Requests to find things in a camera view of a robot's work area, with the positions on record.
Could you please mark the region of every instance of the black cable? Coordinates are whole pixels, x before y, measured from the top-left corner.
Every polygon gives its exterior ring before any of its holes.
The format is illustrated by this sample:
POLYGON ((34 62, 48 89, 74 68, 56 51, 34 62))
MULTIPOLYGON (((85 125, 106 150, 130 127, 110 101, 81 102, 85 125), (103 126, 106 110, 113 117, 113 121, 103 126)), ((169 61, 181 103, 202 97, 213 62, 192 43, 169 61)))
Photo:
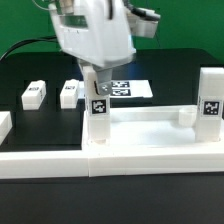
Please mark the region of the black cable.
POLYGON ((53 42, 57 43, 55 41, 56 36, 48 36, 48 37, 40 37, 40 38, 35 38, 35 39, 27 39, 27 40, 22 40, 17 42, 16 44, 12 45, 0 58, 0 62, 2 62, 12 51, 16 50, 17 48, 20 48, 22 46, 25 46, 27 44, 32 44, 36 42, 53 42))

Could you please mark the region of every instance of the white block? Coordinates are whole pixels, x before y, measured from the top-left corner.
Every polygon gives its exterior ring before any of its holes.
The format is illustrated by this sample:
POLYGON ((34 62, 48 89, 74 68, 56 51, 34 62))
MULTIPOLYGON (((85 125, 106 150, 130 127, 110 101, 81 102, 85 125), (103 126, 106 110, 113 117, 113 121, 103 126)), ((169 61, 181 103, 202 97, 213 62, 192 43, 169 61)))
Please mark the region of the white block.
POLYGON ((10 112, 0 112, 0 145, 12 128, 10 112))
POLYGON ((224 69, 201 68, 198 111, 196 119, 196 141, 220 140, 224 100, 224 69))
POLYGON ((46 84, 39 80, 31 82, 22 95, 24 110, 38 110, 46 95, 46 84))
POLYGON ((76 108, 79 95, 79 81, 71 79, 65 82, 60 94, 60 102, 62 109, 76 108))

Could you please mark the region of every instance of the black table surface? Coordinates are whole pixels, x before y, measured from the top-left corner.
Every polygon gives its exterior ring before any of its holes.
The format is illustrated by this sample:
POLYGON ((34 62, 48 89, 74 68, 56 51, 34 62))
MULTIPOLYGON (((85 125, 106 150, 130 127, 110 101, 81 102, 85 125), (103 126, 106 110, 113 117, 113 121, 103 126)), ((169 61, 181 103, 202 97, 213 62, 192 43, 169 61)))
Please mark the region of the black table surface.
MULTIPOLYGON (((112 100, 112 107, 196 104, 201 67, 223 66, 199 49, 143 50, 114 69, 114 80, 149 80, 152 99, 112 100)), ((0 111, 13 128, 2 152, 80 150, 84 103, 61 110, 65 80, 82 80, 75 58, 19 53, 0 63, 0 111), (21 95, 45 80, 38 111, 23 111, 21 95)), ((0 224, 224 223, 223 173, 0 180, 0 224)))

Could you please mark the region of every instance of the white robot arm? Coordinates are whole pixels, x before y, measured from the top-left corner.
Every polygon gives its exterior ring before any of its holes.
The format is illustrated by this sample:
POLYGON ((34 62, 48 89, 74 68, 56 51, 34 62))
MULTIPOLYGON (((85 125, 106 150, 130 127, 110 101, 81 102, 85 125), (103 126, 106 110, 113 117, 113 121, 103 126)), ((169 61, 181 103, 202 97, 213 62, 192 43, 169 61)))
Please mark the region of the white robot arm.
POLYGON ((160 19, 128 0, 55 0, 49 8, 62 50, 93 66, 102 96, 111 92, 112 68, 132 61, 131 33, 153 37, 160 19))

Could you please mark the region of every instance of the white plastic part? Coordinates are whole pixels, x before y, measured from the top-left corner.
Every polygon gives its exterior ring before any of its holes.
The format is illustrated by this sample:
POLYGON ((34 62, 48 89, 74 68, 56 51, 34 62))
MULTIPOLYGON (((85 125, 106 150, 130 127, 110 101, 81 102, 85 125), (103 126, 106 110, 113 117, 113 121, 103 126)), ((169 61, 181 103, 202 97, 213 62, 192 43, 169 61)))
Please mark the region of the white plastic part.
POLYGON ((195 142, 194 128, 179 125, 181 108, 111 109, 109 144, 89 144, 85 113, 82 150, 1 153, 0 178, 223 172, 224 121, 220 141, 195 142))
POLYGON ((197 106, 184 107, 179 110, 179 124, 184 127, 193 127, 197 116, 197 106))
POLYGON ((62 109, 76 108, 79 95, 79 81, 76 79, 67 80, 60 94, 62 109))
POLYGON ((12 128, 11 114, 8 111, 0 112, 0 145, 12 128))
POLYGON ((220 140, 220 128, 224 100, 224 69, 201 68, 196 141, 220 140))
POLYGON ((82 151, 7 152, 0 156, 0 179, 88 176, 82 151))
POLYGON ((219 142, 196 143, 194 128, 179 125, 181 108, 111 109, 107 145, 88 144, 85 117, 82 148, 89 155, 89 176, 224 171, 224 121, 219 142))
POLYGON ((44 81, 31 82, 22 95, 24 110, 38 110, 46 95, 46 84, 44 81))
POLYGON ((105 142, 110 138, 110 97, 96 93, 96 72, 92 66, 82 69, 87 109, 88 140, 105 142))

